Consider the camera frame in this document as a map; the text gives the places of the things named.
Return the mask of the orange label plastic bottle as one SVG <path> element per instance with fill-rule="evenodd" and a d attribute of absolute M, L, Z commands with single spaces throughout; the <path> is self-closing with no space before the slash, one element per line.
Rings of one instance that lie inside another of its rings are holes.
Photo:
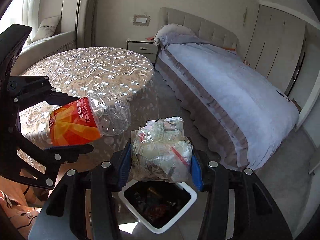
<path fill-rule="evenodd" d="M 125 97 L 101 92 L 52 111 L 49 138 L 54 146 L 83 145 L 103 136 L 120 135 L 130 125 L 130 106 Z"/>

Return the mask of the clear plastic bag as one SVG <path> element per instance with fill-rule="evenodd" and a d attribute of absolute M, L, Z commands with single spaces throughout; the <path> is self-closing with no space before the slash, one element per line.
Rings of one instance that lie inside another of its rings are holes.
<path fill-rule="evenodd" d="M 189 179 L 193 145 L 183 119 L 148 120 L 131 132 L 132 174 L 137 181 L 182 183 Z"/>

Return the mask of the white trash bin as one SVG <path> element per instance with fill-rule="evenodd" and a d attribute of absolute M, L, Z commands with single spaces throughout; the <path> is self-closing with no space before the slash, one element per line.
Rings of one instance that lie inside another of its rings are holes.
<path fill-rule="evenodd" d="M 196 191 L 187 183 L 134 179 L 118 196 L 139 223 L 158 235 L 169 230 L 197 200 Z"/>

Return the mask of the floral embroidered round tablecloth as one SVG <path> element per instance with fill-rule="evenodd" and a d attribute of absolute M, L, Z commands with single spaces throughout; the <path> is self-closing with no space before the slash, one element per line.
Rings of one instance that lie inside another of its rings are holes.
<path fill-rule="evenodd" d="M 80 155 L 75 163 L 63 164 L 58 176 L 71 168 L 90 170 L 122 150 L 130 132 L 158 118 L 158 100 L 154 87 L 154 68 L 147 57 L 112 47 L 79 48 L 47 57 L 22 74 L 47 76 L 57 91 L 84 97 L 113 91 L 125 96 L 130 104 L 131 125 L 124 133 L 92 142 L 94 150 Z"/>

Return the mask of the beige throw pillow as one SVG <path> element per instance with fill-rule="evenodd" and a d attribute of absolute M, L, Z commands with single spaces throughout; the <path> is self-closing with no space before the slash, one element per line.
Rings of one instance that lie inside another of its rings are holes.
<path fill-rule="evenodd" d="M 41 24 L 36 32 L 36 35 L 32 39 L 32 42 L 36 42 L 36 41 L 42 40 L 44 38 L 53 36 L 60 20 L 61 20 L 61 16 L 54 16 L 54 17 L 50 17 L 50 18 L 45 18 L 41 22 Z"/>

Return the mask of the bed with blue duvet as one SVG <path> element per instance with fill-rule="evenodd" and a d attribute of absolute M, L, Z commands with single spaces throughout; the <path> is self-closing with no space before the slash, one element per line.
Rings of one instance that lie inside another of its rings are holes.
<path fill-rule="evenodd" d="M 210 150 L 227 168 L 261 168 L 295 127 L 294 103 L 234 51 L 202 42 L 160 46 L 156 68 Z"/>

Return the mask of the white bedside nightstand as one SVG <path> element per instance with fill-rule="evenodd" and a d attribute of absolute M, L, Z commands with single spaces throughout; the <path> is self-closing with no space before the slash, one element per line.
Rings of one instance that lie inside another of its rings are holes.
<path fill-rule="evenodd" d="M 127 50 L 134 51 L 147 57 L 152 64 L 156 63 L 158 55 L 158 46 L 153 44 L 153 41 L 147 40 L 133 40 L 128 38 L 126 40 Z"/>

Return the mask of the grey bed pillow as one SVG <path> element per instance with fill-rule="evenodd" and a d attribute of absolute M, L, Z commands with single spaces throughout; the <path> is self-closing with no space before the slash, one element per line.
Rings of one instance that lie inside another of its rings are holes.
<path fill-rule="evenodd" d="M 160 44 L 160 38 L 162 36 L 165 36 L 169 33 L 174 33 L 174 34 L 177 34 L 177 35 L 191 35 L 191 36 L 196 36 L 196 34 L 188 27 L 186 26 L 183 26 L 183 25 L 179 25 L 179 24 L 167 24 L 167 25 L 164 25 L 163 27 L 161 27 L 156 35 L 154 36 L 154 42 L 153 44 L 154 45 L 159 45 Z"/>

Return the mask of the beige wardrobe doors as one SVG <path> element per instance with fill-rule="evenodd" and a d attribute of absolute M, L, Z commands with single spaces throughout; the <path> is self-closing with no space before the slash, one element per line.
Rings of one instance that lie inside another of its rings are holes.
<path fill-rule="evenodd" d="M 285 92 L 296 69 L 306 22 L 261 5 L 245 60 L 272 85 Z"/>

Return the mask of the beige tufted headboard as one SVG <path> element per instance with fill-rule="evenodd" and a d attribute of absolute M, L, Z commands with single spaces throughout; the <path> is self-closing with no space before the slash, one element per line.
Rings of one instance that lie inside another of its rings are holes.
<path fill-rule="evenodd" d="M 188 27 L 198 38 L 209 41 L 219 47 L 232 49 L 240 47 L 237 36 L 226 28 L 187 12 L 162 7 L 159 10 L 158 26 L 162 27 L 167 24 Z"/>

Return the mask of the framed wall switch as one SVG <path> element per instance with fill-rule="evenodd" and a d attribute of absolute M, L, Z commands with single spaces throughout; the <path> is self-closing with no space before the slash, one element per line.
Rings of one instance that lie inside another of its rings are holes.
<path fill-rule="evenodd" d="M 133 17 L 133 25 L 136 26 L 149 26 L 151 17 L 149 15 L 134 15 Z"/>

